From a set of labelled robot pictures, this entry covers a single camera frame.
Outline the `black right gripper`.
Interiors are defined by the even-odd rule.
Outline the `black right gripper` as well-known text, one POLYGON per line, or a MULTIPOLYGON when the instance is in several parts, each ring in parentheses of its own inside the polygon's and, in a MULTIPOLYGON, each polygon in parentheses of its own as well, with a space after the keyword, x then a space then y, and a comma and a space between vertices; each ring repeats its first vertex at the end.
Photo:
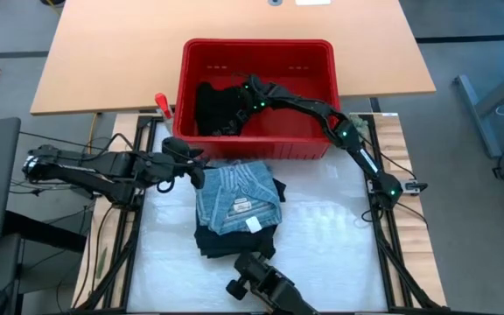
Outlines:
POLYGON ((244 108, 235 109, 235 124, 245 128, 255 114, 269 108, 273 103, 272 94, 276 89, 277 84, 262 82, 260 77, 255 74, 249 75, 240 85, 239 97, 242 98, 244 108))

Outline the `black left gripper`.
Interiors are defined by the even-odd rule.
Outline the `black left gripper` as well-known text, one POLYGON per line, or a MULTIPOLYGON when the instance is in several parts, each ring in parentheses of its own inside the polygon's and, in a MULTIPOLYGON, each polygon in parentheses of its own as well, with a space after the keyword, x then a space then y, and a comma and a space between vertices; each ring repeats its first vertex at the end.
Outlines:
POLYGON ((196 189, 202 189, 205 184, 205 173, 197 159, 204 151, 202 149, 183 148, 178 154, 148 153, 144 156, 149 173, 158 181, 170 180, 188 175, 196 189))

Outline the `black garment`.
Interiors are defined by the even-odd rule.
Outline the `black garment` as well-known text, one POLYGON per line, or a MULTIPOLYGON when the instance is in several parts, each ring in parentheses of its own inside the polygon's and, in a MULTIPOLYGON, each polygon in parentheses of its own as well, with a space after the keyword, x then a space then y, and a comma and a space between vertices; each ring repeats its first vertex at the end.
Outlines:
POLYGON ((235 124, 235 109, 244 108, 239 87, 215 89, 209 82, 201 82, 196 90, 194 119, 203 137, 235 136, 242 133, 242 125, 235 124))

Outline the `blue striped garment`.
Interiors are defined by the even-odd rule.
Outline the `blue striped garment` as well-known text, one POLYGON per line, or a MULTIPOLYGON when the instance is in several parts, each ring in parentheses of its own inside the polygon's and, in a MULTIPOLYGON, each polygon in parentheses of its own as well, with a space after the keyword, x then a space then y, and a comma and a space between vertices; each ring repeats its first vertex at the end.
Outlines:
POLYGON ((200 226, 217 235, 254 234, 282 222, 281 199, 264 162, 227 164, 204 173, 204 185, 196 191, 200 226))

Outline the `dark blue denim jeans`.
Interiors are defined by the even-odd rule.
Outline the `dark blue denim jeans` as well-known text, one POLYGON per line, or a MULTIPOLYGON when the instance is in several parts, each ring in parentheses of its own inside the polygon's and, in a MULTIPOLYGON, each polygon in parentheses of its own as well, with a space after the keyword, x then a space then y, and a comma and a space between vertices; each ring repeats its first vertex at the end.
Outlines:
MULTIPOLYGON (((281 205, 285 202, 284 192, 286 184, 275 179, 275 184, 281 199, 281 205)), ((208 258, 220 258, 239 254, 243 251, 257 251, 264 246, 273 246, 273 235, 277 226, 266 227, 257 233, 233 232, 218 235, 202 227, 198 223, 196 212, 196 230, 194 238, 200 253, 208 258)))

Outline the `red plastic bin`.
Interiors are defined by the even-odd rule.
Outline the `red plastic bin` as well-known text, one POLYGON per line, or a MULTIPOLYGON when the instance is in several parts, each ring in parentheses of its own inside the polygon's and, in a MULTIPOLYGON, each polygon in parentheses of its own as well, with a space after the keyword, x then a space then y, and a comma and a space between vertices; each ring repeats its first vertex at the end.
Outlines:
POLYGON ((239 136, 200 136, 194 119, 196 90, 209 82, 222 90, 255 74, 304 98, 340 108, 332 45, 321 39, 189 40, 183 51, 173 133, 210 158, 318 159, 330 142, 318 122, 292 109, 266 108, 239 136))

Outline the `green pen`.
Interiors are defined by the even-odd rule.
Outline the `green pen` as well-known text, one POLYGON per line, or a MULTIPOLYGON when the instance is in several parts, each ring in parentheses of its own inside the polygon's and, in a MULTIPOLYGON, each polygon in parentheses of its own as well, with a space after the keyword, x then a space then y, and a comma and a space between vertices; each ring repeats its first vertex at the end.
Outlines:
POLYGON ((104 268, 104 264, 106 262, 106 257, 107 257, 107 254, 108 254, 108 249, 107 248, 104 248, 98 258, 97 258, 97 262, 96 262, 96 267, 95 267, 95 273, 94 273, 94 279, 100 279, 102 277, 102 271, 103 271, 103 268, 104 268))

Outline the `light brown wooden desk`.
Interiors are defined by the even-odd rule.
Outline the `light brown wooden desk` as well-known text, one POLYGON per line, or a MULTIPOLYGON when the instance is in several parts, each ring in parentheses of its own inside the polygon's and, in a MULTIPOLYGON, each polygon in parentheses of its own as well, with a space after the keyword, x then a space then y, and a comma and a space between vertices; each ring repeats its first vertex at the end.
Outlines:
POLYGON ((66 0, 31 113, 150 109, 190 39, 323 39, 342 95, 435 91, 399 0, 66 0))

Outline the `grey metal table leg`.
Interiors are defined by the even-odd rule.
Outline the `grey metal table leg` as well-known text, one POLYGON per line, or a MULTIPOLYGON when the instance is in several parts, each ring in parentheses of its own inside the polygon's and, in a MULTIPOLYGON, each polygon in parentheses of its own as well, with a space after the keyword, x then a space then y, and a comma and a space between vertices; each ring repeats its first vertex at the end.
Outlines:
POLYGON ((491 114, 504 104, 504 80, 482 98, 476 95, 467 76, 458 75, 454 78, 453 83, 458 88, 459 95, 471 114, 485 145, 487 155, 490 158, 498 158, 501 155, 501 147, 494 133, 491 114))

